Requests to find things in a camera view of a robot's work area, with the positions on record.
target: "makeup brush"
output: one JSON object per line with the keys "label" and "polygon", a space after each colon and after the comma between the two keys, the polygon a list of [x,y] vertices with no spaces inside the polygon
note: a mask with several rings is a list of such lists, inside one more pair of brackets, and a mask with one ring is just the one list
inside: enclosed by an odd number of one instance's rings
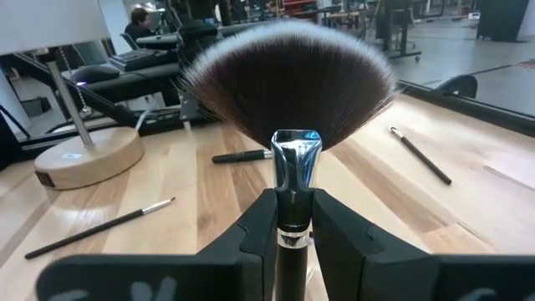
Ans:
{"label": "makeup brush", "polygon": [[304,300],[313,180],[327,150],[395,96],[384,56],[302,21],[256,27],[197,57],[186,89],[273,154],[278,202],[276,300]]}

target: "person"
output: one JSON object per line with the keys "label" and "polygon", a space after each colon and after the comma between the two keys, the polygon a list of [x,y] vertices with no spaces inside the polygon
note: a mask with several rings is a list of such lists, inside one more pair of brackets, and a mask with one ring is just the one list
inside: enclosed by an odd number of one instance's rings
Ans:
{"label": "person", "polygon": [[135,8],[130,14],[130,23],[125,28],[125,33],[130,35],[135,41],[138,38],[155,35],[147,28],[149,25],[149,13],[143,8]]}

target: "dark brown bristles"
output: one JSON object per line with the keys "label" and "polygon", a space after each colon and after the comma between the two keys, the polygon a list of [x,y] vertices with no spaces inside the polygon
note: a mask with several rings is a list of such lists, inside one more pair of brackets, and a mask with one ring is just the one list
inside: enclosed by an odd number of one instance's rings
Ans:
{"label": "dark brown bristles", "polygon": [[186,82],[207,108],[266,148],[276,130],[316,130],[327,150],[377,115],[395,92],[382,54],[301,21],[223,40],[193,63]]}

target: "lamp base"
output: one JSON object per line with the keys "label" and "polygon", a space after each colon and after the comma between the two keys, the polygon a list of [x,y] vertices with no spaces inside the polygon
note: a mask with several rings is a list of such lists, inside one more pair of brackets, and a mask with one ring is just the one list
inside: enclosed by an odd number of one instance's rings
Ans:
{"label": "lamp base", "polygon": [[90,135],[92,146],[85,146],[78,136],[39,155],[34,166],[41,184],[56,190],[96,184],[126,171],[145,154],[135,129],[111,128]]}

